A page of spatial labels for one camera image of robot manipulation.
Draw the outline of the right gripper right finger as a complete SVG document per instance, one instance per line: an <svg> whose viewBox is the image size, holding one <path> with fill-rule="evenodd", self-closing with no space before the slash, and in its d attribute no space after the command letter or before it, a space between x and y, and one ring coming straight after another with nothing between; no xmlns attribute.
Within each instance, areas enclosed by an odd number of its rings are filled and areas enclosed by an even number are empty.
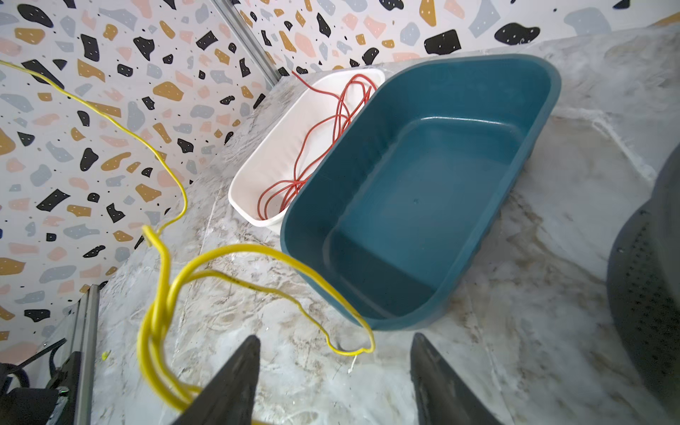
<svg viewBox="0 0 680 425"><path fill-rule="evenodd" d="M417 332L410 350L418 423L500 425L425 335Z"/></svg>

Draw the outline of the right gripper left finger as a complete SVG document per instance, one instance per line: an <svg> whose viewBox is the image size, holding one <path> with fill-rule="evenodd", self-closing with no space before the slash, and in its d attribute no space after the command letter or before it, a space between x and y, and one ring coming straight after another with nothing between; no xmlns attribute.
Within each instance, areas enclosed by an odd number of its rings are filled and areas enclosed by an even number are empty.
<svg viewBox="0 0 680 425"><path fill-rule="evenodd" d="M260 376L260 340L248 336L175 425L254 424Z"/></svg>

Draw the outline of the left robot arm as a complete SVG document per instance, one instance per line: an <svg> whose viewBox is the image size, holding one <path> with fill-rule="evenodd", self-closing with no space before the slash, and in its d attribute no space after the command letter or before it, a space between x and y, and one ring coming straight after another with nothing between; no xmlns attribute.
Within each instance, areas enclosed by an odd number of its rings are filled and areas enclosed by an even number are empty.
<svg viewBox="0 0 680 425"><path fill-rule="evenodd" d="M72 352L61 367L56 366L58 349L67 343L61 338L19 365L1 365L1 423L61 424L75 421L81 371L81 353ZM44 388L33 388L24 368L48 355L51 379Z"/></svg>

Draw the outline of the grey cable spool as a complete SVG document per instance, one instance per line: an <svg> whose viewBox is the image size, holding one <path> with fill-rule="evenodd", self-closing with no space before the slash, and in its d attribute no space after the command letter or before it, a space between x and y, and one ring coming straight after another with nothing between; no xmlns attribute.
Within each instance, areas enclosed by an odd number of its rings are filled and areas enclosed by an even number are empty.
<svg viewBox="0 0 680 425"><path fill-rule="evenodd" d="M651 198L614 241L607 297L623 347L644 385L679 421L679 151Z"/></svg>

